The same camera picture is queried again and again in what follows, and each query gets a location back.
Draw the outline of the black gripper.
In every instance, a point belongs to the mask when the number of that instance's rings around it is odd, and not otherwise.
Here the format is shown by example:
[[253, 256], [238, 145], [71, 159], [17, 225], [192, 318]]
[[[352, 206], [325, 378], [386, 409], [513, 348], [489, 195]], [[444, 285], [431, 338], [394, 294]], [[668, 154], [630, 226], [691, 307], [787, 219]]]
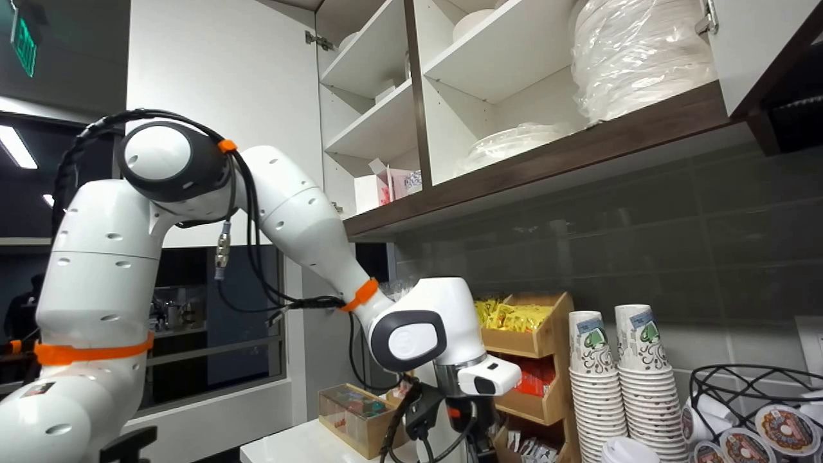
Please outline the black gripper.
[[417, 378], [403, 378], [400, 391], [400, 426], [414, 441], [427, 438], [437, 420], [471, 442], [484, 442], [497, 426], [490, 397], [444, 397]]

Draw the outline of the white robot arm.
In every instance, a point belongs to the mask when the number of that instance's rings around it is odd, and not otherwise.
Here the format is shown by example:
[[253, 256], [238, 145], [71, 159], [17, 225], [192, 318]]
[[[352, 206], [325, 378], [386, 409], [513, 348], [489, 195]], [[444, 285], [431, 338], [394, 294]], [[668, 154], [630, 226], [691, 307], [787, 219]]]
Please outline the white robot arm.
[[39, 375], [0, 401], [3, 463], [93, 463], [117, 438], [143, 399], [165, 235], [235, 215], [251, 240], [269, 240], [331, 285], [322, 302], [360, 319], [379, 368], [430, 366], [441, 397], [468, 401], [521, 381], [517, 366], [485, 354], [466, 282], [424, 279], [400, 300], [386, 297], [328, 198], [280, 149], [241, 152], [180, 114], [138, 108], [84, 126], [58, 173], [112, 130], [122, 173], [54, 188], [54, 242], [35, 297]]

